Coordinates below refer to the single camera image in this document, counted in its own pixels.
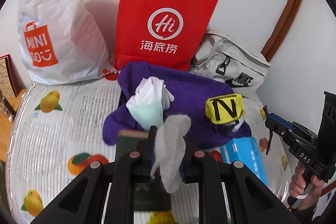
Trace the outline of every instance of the orange fruit print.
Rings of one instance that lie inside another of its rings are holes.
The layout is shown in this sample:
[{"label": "orange fruit print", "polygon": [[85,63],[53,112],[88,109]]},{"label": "orange fruit print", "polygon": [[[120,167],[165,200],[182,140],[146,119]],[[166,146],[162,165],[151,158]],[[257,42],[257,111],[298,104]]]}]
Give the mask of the orange fruit print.
[{"label": "orange fruit print", "polygon": [[77,176],[81,173],[90,163],[100,161],[102,164],[108,164],[109,160],[100,154],[90,155],[88,153],[81,153],[74,155],[68,161],[68,171],[70,174]]},{"label": "orange fruit print", "polygon": [[209,153],[210,156],[212,156],[215,160],[223,162],[222,154],[218,151],[214,150]]},{"label": "orange fruit print", "polygon": [[110,163],[107,158],[105,158],[103,155],[100,155],[100,154],[92,155],[90,158],[88,158],[87,164],[89,165],[90,163],[94,161],[100,161],[102,164]]},{"label": "orange fruit print", "polygon": [[68,161],[68,171],[70,174],[76,176],[80,172],[82,172],[85,167],[87,167],[87,160],[84,160],[80,164],[73,164],[72,160],[74,159],[75,156],[71,157],[70,160]]},{"label": "orange fruit print", "polygon": [[268,140],[266,138],[262,138],[259,140],[259,150],[263,153],[268,147]]}]

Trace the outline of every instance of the bed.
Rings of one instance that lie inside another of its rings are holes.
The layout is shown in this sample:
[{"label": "bed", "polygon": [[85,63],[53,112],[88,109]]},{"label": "bed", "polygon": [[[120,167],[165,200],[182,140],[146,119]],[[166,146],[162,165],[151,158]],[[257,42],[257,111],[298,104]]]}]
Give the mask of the bed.
[{"label": "bed", "polygon": [[[41,99],[59,93],[60,108],[45,113]],[[115,146],[102,140],[105,118],[118,107],[121,89],[117,81],[106,79],[71,85],[44,86],[31,83],[15,119],[8,146],[6,183],[11,213],[18,224],[30,223],[34,216],[24,208],[28,191],[35,191],[45,207],[76,176],[71,165],[76,155],[97,155],[114,161]],[[244,98],[246,121],[257,142],[268,139],[268,129],[260,115],[263,106],[254,94]],[[288,196],[291,179],[280,138],[273,137],[271,152],[262,152],[269,189],[281,200]],[[178,223],[198,222],[198,186],[183,185],[172,195],[172,213]],[[135,212],[134,223],[147,223],[151,213]]]}]

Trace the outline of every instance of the white plastic bag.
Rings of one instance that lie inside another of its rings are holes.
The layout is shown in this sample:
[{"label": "white plastic bag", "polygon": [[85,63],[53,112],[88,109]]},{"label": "white plastic bag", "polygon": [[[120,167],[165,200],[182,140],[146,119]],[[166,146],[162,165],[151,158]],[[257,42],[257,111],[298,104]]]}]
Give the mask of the white plastic bag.
[{"label": "white plastic bag", "polygon": [[247,97],[264,82],[270,67],[260,52],[215,30],[207,30],[194,65],[195,74],[227,83]]},{"label": "white plastic bag", "polygon": [[32,81],[60,85],[115,72],[89,0],[19,0],[22,61]]}]

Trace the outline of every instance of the orange logo bag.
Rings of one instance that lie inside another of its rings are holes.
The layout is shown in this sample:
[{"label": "orange logo bag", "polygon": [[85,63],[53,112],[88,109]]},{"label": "orange logo bag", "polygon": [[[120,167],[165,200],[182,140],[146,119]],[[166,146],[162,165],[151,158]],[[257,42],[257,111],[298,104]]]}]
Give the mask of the orange logo bag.
[{"label": "orange logo bag", "polygon": [[30,22],[26,25],[24,37],[27,49],[35,67],[49,67],[58,64],[54,48],[51,43],[48,26],[44,25],[36,28],[36,23]]}]

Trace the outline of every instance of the red paper bag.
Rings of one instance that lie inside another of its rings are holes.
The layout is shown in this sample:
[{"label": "red paper bag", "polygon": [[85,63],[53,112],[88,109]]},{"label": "red paper bag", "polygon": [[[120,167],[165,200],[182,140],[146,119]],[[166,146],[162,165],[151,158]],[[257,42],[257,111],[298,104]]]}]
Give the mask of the red paper bag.
[{"label": "red paper bag", "polygon": [[120,0],[115,68],[146,61],[187,70],[218,0]]}]

